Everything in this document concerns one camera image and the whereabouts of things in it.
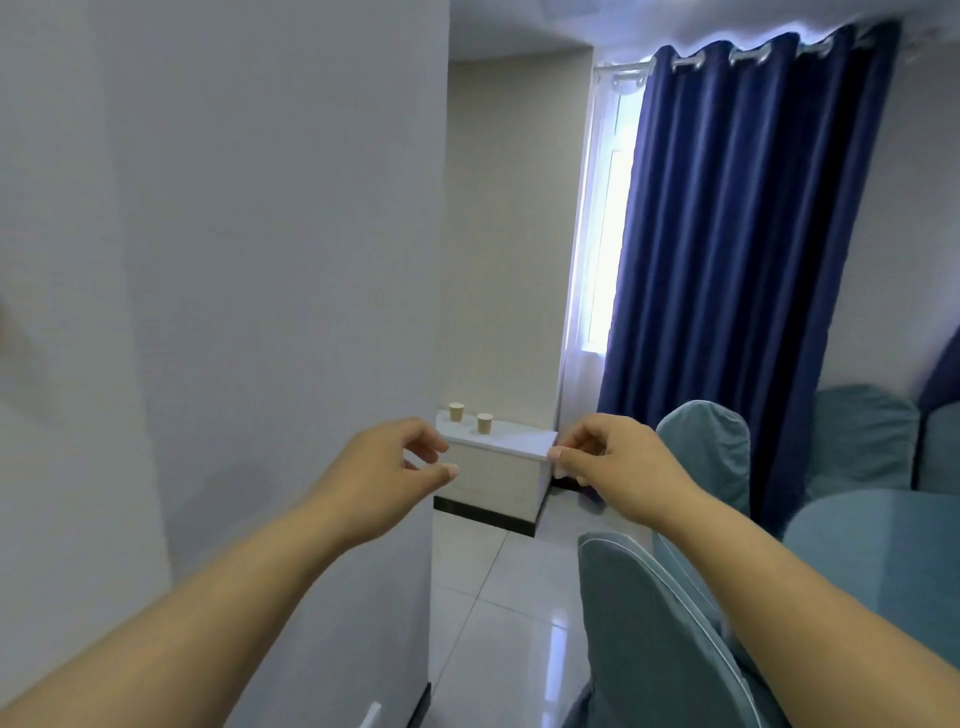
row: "ceiling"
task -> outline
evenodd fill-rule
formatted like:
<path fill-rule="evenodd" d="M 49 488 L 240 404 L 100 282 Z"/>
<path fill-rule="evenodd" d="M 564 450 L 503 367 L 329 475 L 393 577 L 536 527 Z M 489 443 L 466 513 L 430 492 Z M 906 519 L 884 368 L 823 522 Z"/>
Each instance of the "ceiling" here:
<path fill-rule="evenodd" d="M 635 61 L 718 37 L 756 46 L 772 32 L 816 39 L 851 20 L 899 15 L 911 34 L 960 38 L 960 0 L 451 0 L 450 57 L 498 58 L 591 45 Z"/>

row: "sheer white curtain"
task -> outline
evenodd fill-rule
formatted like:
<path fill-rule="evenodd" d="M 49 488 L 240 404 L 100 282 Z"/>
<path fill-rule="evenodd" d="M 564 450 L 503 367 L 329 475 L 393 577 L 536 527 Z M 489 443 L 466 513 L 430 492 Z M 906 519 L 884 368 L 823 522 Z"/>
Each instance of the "sheer white curtain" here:
<path fill-rule="evenodd" d="M 596 411 L 613 315 L 645 75 L 599 73 L 570 279 L 561 431 Z"/>

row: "black baseboard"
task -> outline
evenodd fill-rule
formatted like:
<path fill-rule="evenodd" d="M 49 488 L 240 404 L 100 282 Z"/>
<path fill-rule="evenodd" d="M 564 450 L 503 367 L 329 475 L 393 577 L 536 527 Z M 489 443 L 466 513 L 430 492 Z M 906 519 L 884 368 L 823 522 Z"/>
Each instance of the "black baseboard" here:
<path fill-rule="evenodd" d="M 492 525 L 496 528 L 503 528 L 507 531 L 513 531 L 521 536 L 533 538 L 537 534 L 537 523 L 525 521 L 514 516 L 504 516 L 496 511 L 488 511 L 486 508 L 480 508 L 476 505 L 467 505 L 459 500 L 450 500 L 443 496 L 433 496 L 433 508 L 444 513 L 451 513 L 454 516 L 460 516 L 462 519 L 478 521 L 486 525 Z"/>
<path fill-rule="evenodd" d="M 423 725 L 423 719 L 426 718 L 426 712 L 430 710 L 430 696 L 432 694 L 430 683 L 426 684 L 426 690 L 420 696 L 420 702 L 417 703 L 417 709 L 414 711 L 407 728 L 420 728 Z"/>
<path fill-rule="evenodd" d="M 555 477 L 550 481 L 551 488 L 560 488 L 564 491 L 582 491 L 580 483 L 575 477 Z"/>

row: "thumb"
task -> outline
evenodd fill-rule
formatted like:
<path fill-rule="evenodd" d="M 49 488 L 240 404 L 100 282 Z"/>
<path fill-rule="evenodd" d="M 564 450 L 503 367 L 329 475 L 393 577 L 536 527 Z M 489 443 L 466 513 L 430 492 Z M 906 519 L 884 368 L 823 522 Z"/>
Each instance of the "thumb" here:
<path fill-rule="evenodd" d="M 440 490 L 459 474 L 460 468 L 450 463 L 434 463 L 416 473 L 410 473 L 424 497 Z"/>
<path fill-rule="evenodd" d="M 551 448 L 546 456 L 550 462 L 556 463 L 574 477 L 583 478 L 587 482 L 591 482 L 593 479 L 597 461 L 600 459 L 596 455 L 589 455 L 576 448 L 562 448 L 560 446 Z"/>

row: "glossy floor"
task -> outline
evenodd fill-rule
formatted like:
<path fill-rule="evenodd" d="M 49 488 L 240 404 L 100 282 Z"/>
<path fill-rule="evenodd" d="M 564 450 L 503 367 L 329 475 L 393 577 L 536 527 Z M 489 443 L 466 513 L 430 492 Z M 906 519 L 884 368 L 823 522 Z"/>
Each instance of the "glossy floor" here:
<path fill-rule="evenodd" d="M 434 511 L 424 728 L 559 728 L 589 678 L 577 537 L 650 532 L 552 491 L 537 538 Z"/>

